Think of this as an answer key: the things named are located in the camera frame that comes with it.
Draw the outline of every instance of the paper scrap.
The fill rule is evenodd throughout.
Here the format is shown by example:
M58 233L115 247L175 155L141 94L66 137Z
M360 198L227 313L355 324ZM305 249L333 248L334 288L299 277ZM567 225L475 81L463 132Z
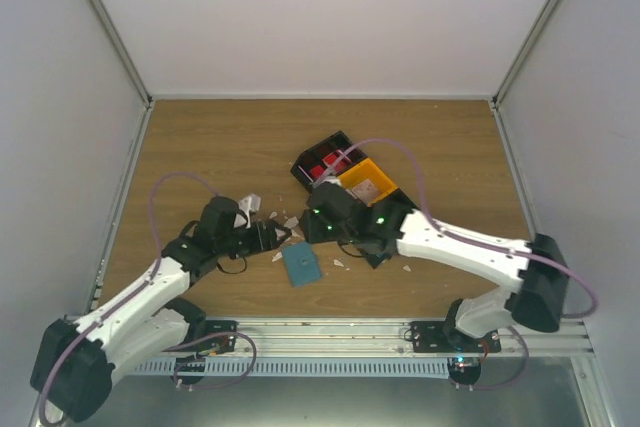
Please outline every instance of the paper scrap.
M284 223L284 226L287 229L293 229L296 225L298 225L297 217L291 217L290 219L287 219L287 221Z

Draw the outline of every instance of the white wall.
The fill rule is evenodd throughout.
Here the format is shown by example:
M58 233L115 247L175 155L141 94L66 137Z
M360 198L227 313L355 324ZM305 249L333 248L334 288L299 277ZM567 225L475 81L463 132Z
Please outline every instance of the white wall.
M79 313L142 111L85 0L0 0L0 424L45 327Z
M540 227L602 306L588 320L623 425L638 425L640 3L564 0L503 105Z
M155 96L495 93L545 0L103 0Z

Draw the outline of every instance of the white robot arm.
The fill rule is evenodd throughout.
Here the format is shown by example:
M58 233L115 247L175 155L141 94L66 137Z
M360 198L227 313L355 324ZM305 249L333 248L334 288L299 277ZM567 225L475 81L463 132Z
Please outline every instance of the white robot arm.
M259 205L253 194L240 202L214 197L200 220L187 224L162 256L117 296L79 319L53 322L42 338L31 386L43 392L54 370L47 399L81 422L140 363L200 338L206 315L179 296L214 270L221 257L245 258L277 249L291 235L275 220L252 221ZM55 371L63 355L66 359Z
M384 199L368 207L339 181L329 180L316 186L307 201L309 209L301 218L307 241L349 243L370 255L435 260L497 284L491 292L452 304L445 335L455 349L477 346L475 339L515 323L540 332L558 330L568 277L521 255L497 252L537 254L564 264L552 238L538 234L529 242L503 239L440 221L436 229L416 208ZM446 233L480 241L497 251L460 242Z

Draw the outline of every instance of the wooden tabletop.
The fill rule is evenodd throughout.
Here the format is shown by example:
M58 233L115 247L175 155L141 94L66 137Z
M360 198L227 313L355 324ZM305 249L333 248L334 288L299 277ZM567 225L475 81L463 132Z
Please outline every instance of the wooden tabletop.
M425 172L436 218L484 233L526 238L527 230L495 122L486 102L257 100L157 102L105 277L104 302L138 277L155 253L147 216L154 182L171 171L206 178L223 195L262 197L260 216L300 216L306 191L289 173L298 154L344 131L352 141L403 142ZM363 150L414 201L415 174L402 152ZM156 197L164 242L198 219L210 194L174 178ZM442 317L460 297L490 282L435 262L395 257L374 270L337 246L315 245L324 277L291 287L275 252L248 259L241 275L212 272L185 297L216 316ZM344 267L334 265L338 260Z

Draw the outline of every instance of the purple cable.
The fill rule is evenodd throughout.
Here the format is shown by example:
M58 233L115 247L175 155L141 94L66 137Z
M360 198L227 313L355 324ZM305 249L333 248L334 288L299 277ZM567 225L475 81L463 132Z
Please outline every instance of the purple cable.
M49 398L49 394L51 393L51 386L53 385L53 381L56 378L56 375L58 374L58 372L60 371L60 367L62 366L64 361L67 360L69 355L71 355L71 352L73 352L73 349L75 349L80 344L80 342L82 342L91 332L93 332L96 328L98 328L102 322L104 322L109 317L111 317L123 305L130 302L135 296L137 296L140 292L142 292L142 290L147 285L149 285L150 281L153 280L156 274L158 273L158 270L160 269L160 263L162 262L162 241L160 240L160 234L158 233L158 226L156 224L153 200L155 199L156 193L158 192L158 189L160 188L160 186L166 180L172 177L187 177L193 180L197 180L198 182L203 184L207 189L209 189L211 193L213 193L214 195L219 195L218 192L213 187L211 187L206 180L204 180L199 175L192 174L191 172L170 172L168 174L163 175L156 181L156 183L153 185L153 188L151 189L151 194L149 195L149 209L148 209L149 220L151 222L151 232L153 234L153 240L155 241L155 244L156 244L156 261L153 264L153 269L151 270L151 273L149 275L149 280L144 281L142 284L140 284L138 287L132 290L127 296L125 296L120 302L116 303L113 307L107 310L100 317L99 321L94 322L89 327L87 327L84 331L79 333L78 337L76 337L67 346L67 348L64 349L62 354L60 354L60 357L58 357L58 360L55 362L55 364L53 364L53 367L51 368L51 371L47 376L47 380L45 381L44 386L42 387L42 392L40 393L40 402L38 404L38 415L40 417L40 423L44 427L59 427L66 421L65 418L62 418L58 422L49 422L49 420L46 417L46 404L47 404L47 399Z
M514 335L516 340L522 346L522 350L524 350L524 358L522 360L522 366L520 367L520 370L518 370L518 372L511 379L507 380L506 382L501 382L501 383L495 384L495 385L486 385L486 386L480 385L478 387L474 387L473 390L490 391L490 390L499 390L499 389L503 389L505 387L510 387L513 384L515 384L518 380L520 380L522 378L522 376L524 375L524 373L526 372L527 365L529 365L529 355L530 355L529 347L527 347L527 343L524 341L524 338L522 337L520 332L518 332L516 329L514 329L511 326L507 327L507 329L509 329L509 331Z
M586 291L586 293L591 298L591 306L587 310L585 310L584 312L577 312L575 314L564 314L563 317L566 318L566 319L578 319L578 318L581 318L581 317L588 317L589 315L593 314L598 309L598 296L596 295L595 291L587 284L587 282L582 277L580 277L575 272L569 270L566 266L560 264L559 262L556 262L554 260L548 259L548 258L543 257L541 255L532 254L530 252L514 251L514 250L508 249L506 247L497 247L495 245L487 244L486 242L482 242L480 240L469 239L467 237L464 237L462 235L456 234L454 232L449 232L448 230L444 229L438 223L438 221L433 218L433 215L431 215L431 211L429 210L429 205L427 203L427 189L426 189L426 185L425 185L425 181L424 181L424 174L422 173L422 169L420 168L420 164L418 164L418 160L416 159L416 156L409 149L407 149L403 144L401 144L400 142L397 142L397 141L391 140L391 139L367 139L367 140L362 140L360 142L356 142L351 147L346 149L342 154L340 154L338 156L338 158L327 168L327 170L325 170L322 173L322 175L320 175L320 177L318 177L318 180L316 180L316 185L321 183L330 173L333 173L334 167L343 158L347 157L350 152L352 152L353 150L357 149L361 145L365 145L365 144L368 144L370 142L380 142L380 143L383 143L383 144L393 145L394 147L396 147L396 148L400 149L401 151L403 151L407 155L407 157L409 157L409 160L413 164L413 169L414 169L414 171L416 173L416 180L417 180L417 183L418 183L418 196L419 196L419 199L420 199L420 210L424 214L424 216L427 219L427 222L429 223L429 225L431 225L431 227L433 227L436 231L440 232L442 235L445 235L445 236L447 236L447 237L449 237L451 239L457 240L458 242L463 242L465 244L472 245L474 247L479 247L481 249L490 250L492 252L496 252L496 253L499 253L499 254L504 254L504 255L509 255L509 256L517 256L517 257L524 257L524 258L529 259L529 260L535 260L536 262L541 262L541 263L546 264L546 265L548 265L550 267L553 267L554 269L559 270L563 274L565 274L568 277L570 277L573 280L575 280L578 284L580 284L582 286L582 288Z
M251 349L253 350L253 356L251 357L251 363L249 364L249 367L247 367L247 369L240 374L238 377L234 377L233 379L227 381L227 382L222 382L220 384L213 384L213 385L200 385L198 387L195 387L193 385L190 385L188 387L188 390L214 390L214 389L222 389L223 387L229 387L231 385L235 385L238 382L242 382L244 379L247 378L247 376L251 373L251 371L253 370L253 367L256 365L256 360L258 359L258 348L256 347L255 342L253 341L253 339L251 337L249 337L246 334L242 334L240 332L215 332L213 334L209 334L209 335L205 335L204 337L201 337L197 340L194 340L192 342L187 342L184 344L180 344L180 345L175 345L173 347L170 347L168 349L165 350L165 352L170 352L173 351L175 349L183 349L185 347L192 347L194 345L198 345L201 342L204 342L206 340L211 340L211 339L217 339L219 337L229 337L235 335L236 337L240 337L241 339L246 340L247 342L249 342L249 345L251 345ZM178 372L180 372L180 369L182 367L184 367L186 364L183 364L181 366L176 367L176 370L173 372L173 381L176 383L176 386L178 386L178 388L180 388L179 383L178 383Z

